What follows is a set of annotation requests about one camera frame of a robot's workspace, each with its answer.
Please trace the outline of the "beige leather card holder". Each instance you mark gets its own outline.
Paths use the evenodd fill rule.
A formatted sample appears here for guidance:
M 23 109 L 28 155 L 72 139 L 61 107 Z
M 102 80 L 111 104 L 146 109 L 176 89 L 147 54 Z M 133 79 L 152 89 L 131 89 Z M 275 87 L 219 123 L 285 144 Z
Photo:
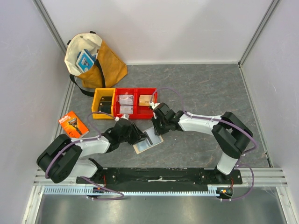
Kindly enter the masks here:
M 161 135 L 156 134 L 154 127 L 146 129 L 143 133 L 146 135 L 146 138 L 133 145 L 137 154 L 153 148 L 164 141 Z

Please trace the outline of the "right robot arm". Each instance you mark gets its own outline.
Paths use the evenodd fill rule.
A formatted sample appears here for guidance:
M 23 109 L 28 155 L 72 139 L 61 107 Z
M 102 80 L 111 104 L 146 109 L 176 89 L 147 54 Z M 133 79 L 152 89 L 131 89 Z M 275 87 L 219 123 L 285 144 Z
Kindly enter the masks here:
M 225 112 L 221 116 L 201 116 L 181 110 L 174 112 L 165 103 L 152 103 L 151 119 L 156 135 L 163 135 L 170 130 L 205 133 L 215 137 L 222 150 L 221 158 L 214 171 L 218 183 L 226 183 L 231 172 L 245 153 L 248 144 L 257 143 L 253 133 L 233 113 Z

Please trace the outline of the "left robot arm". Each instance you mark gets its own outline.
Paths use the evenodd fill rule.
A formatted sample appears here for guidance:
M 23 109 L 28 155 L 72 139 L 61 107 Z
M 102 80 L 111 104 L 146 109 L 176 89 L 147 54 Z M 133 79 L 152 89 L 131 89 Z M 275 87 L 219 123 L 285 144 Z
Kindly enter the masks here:
M 116 150 L 121 143 L 134 145 L 147 138 L 134 122 L 120 118 L 115 126 L 91 138 L 70 138 L 66 134 L 56 137 L 40 154 L 36 163 L 45 172 L 45 178 L 60 183 L 68 177 L 86 176 L 92 183 L 102 180 L 99 164 L 80 162 L 92 154 L 105 154 Z

